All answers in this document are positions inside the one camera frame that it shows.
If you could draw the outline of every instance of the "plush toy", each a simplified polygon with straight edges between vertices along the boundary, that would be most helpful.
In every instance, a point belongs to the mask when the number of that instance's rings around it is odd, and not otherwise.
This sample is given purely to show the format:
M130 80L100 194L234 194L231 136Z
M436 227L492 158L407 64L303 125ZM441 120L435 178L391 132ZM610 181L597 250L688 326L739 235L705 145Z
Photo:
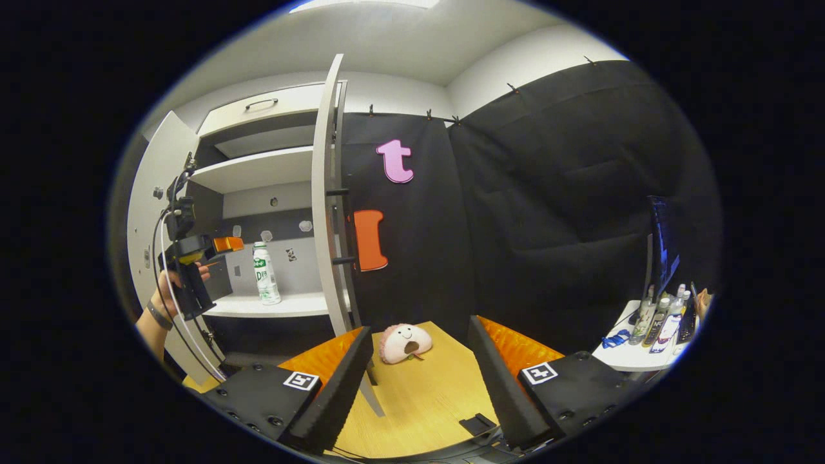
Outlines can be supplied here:
M390 325L381 335L378 354L381 361L396 364L410 356L429 351L432 337L426 330L410 324Z

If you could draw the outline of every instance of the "blue object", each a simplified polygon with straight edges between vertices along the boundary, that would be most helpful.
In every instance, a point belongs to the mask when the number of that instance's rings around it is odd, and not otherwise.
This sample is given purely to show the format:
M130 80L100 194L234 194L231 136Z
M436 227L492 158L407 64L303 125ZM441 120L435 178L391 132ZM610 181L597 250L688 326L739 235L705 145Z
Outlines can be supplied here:
M612 337L602 337L601 338L601 347L602 348L615 348L622 343L628 341L630 339L630 332L627 329L622 329L619 331L618 334L613 335Z

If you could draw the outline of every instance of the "white wall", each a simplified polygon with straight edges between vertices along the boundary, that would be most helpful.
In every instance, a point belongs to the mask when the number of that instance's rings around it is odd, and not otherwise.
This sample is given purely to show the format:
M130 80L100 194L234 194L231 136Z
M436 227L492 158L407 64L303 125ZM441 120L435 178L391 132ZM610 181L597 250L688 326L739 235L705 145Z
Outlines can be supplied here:
M193 131L197 131L206 115L217 107L277 88L323 82L326 78L326 71L318 71L253 79L207 93L173 111ZM455 114L446 88L435 84L375 73L341 72L338 78L347 80L345 112L367 112L372 103L373 111L377 113L425 116L427 110L432 109L433 116L448 119ZM152 139L158 125L160 121L155 121L142 130L147 140Z
M551 26L507 42L473 63L447 86L458 117L467 116L512 90L562 69L622 54L571 25Z

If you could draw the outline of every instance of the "wooden table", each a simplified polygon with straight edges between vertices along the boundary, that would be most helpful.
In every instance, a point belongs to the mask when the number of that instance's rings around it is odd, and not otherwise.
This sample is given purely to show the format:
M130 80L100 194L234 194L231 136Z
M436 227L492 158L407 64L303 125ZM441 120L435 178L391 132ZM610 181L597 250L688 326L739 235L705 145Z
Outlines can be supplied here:
M378 382L373 388L385 416L376 416L359 391L336 447L369 458L406 457L470 440L459 420L477 413L498 424L473 353L432 322L417 326L432 336L423 361L384 364L378 354L381 333L372 334Z

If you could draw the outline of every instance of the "black fabric backdrop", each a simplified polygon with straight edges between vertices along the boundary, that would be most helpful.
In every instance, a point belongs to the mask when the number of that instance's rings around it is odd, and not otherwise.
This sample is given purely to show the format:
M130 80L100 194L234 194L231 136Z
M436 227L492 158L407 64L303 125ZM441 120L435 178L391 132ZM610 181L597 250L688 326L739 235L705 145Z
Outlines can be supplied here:
M398 139L411 155L410 182L384 174L375 149ZM380 332L392 324L431 320L453 338L467 339L475 311L473 264L459 178L444 123L424 116L344 115L343 186L353 211L378 210L387 267L353 273L361 323Z
M721 205L707 154L627 61L583 64L449 128L468 217L476 314L569 354L593 350L644 286L647 195L672 200L668 290L718 284Z

